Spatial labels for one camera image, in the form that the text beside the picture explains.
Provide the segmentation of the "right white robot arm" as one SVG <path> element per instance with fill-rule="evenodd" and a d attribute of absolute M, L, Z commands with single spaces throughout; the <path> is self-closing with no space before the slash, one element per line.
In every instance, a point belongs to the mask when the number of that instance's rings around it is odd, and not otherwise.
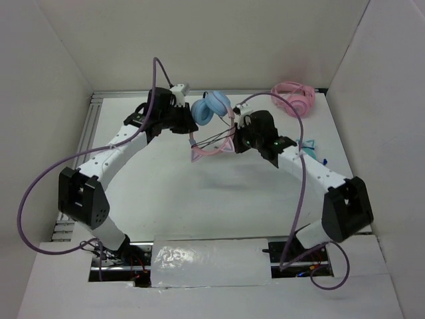
<path fill-rule="evenodd" d="M 341 243 L 374 221 L 365 182 L 360 177 L 340 175 L 313 159 L 299 144 L 278 134 L 269 111 L 239 111 L 233 145 L 236 153 L 257 150 L 274 167 L 284 169 L 301 181 L 310 182 L 323 197 L 321 217 L 294 230 L 291 256 L 303 261 L 313 247 L 329 241 Z"/>

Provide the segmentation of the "blue pink cat-ear headphones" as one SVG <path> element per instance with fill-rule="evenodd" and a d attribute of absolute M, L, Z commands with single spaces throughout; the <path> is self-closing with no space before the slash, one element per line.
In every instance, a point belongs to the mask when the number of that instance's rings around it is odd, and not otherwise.
<path fill-rule="evenodd" d="M 191 115 L 198 126 L 206 126 L 214 115 L 222 118 L 228 116 L 230 127 L 226 131 L 223 143 L 211 151 L 206 151 L 200 147 L 200 142 L 195 141 L 193 133 L 189 134 L 189 143 L 191 146 L 191 162 L 196 162 L 203 157 L 215 156 L 219 153 L 234 153 L 235 147 L 233 136 L 236 133 L 235 114 L 231 108 L 229 98 L 221 91 L 212 91 L 206 93 L 201 99 L 197 100 L 191 108 Z"/>

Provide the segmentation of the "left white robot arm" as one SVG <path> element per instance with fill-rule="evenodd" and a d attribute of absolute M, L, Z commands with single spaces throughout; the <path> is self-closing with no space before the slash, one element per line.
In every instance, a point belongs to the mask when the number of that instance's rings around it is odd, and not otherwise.
<path fill-rule="evenodd" d="M 106 190 L 123 166 L 162 130 L 188 134 L 197 130 L 189 103 L 186 84 L 170 89 L 150 90 L 147 102 L 140 104 L 125 120 L 119 132 L 102 152 L 77 167 L 64 168 L 58 178 L 58 208 L 98 238 L 108 258 L 124 265 L 136 253 L 129 237 L 118 229 L 109 216 Z"/>

